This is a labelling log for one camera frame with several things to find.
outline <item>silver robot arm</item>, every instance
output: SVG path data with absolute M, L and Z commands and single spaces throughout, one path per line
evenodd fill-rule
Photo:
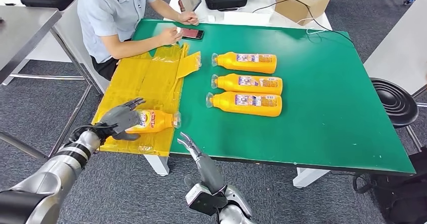
M 194 184 L 185 179 L 191 190 L 185 196 L 191 209 L 213 215 L 219 215 L 220 224 L 257 224 L 251 220 L 252 209 L 240 191 L 226 185 L 215 162 L 204 154 L 193 140 L 185 133 L 180 133 L 183 139 L 177 139 L 185 146 L 196 161 L 201 176 L 201 183 Z
M 136 140 L 139 137 L 125 130 L 140 123 L 134 108 L 143 102 L 142 98 L 129 101 L 108 111 L 99 123 L 77 128 L 70 142 L 36 173 L 1 191 L 0 223 L 56 223 L 64 199 L 92 153 L 105 139 L 112 136 L 115 139 Z

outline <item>man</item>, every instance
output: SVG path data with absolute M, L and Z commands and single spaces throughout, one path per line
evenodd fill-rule
M 181 39 L 176 27 L 164 29 L 152 38 L 129 41 L 144 17 L 146 2 L 164 18 L 182 24 L 198 24 L 194 12 L 182 14 L 163 0 L 79 0 L 78 14 L 83 41 L 95 70 L 111 80 L 121 58 L 138 55 Z

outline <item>light blue shirt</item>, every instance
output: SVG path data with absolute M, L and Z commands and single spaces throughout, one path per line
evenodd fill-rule
M 144 17 L 146 1 L 155 0 L 79 0 L 77 12 L 83 41 L 96 62 L 111 58 L 99 36 L 117 34 L 120 41 L 130 39 Z

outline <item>black stool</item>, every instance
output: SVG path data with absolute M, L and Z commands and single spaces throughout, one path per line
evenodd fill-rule
M 371 78 L 371 81 L 394 128 L 404 127 L 421 151 L 422 145 L 410 125 L 418 117 L 418 107 L 427 107 L 427 104 L 415 102 L 407 91 L 394 83 L 378 78 Z

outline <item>man's hand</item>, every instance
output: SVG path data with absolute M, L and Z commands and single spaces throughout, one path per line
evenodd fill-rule
M 198 25 L 199 18 L 195 12 L 183 12 L 178 16 L 178 22 L 185 25 Z
M 178 33 L 176 27 L 164 29 L 158 36 L 159 43 L 163 45 L 170 45 L 176 43 L 182 38 L 182 32 Z

